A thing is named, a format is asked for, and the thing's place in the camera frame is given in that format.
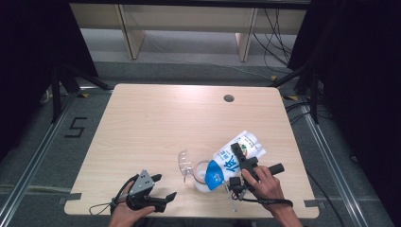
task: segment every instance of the table top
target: table top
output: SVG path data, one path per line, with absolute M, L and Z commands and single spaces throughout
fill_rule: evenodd
M 227 95 L 234 101 L 226 101 Z M 276 177 L 298 217 L 316 218 L 319 209 L 305 207 L 304 201 L 315 197 L 278 90 L 234 86 L 117 85 L 71 191 L 81 198 L 68 201 L 64 210 L 89 215 L 89 207 L 109 202 L 128 178 L 146 169 L 163 175 L 152 197 L 177 192 L 164 213 L 151 217 L 271 218 L 252 202 L 235 201 L 238 211 L 233 212 L 223 186 L 201 193 L 193 178 L 183 182 L 179 170 L 180 151 L 187 150 L 193 163 L 210 160 L 243 131 L 255 135 L 267 151 L 258 164 L 284 165 Z

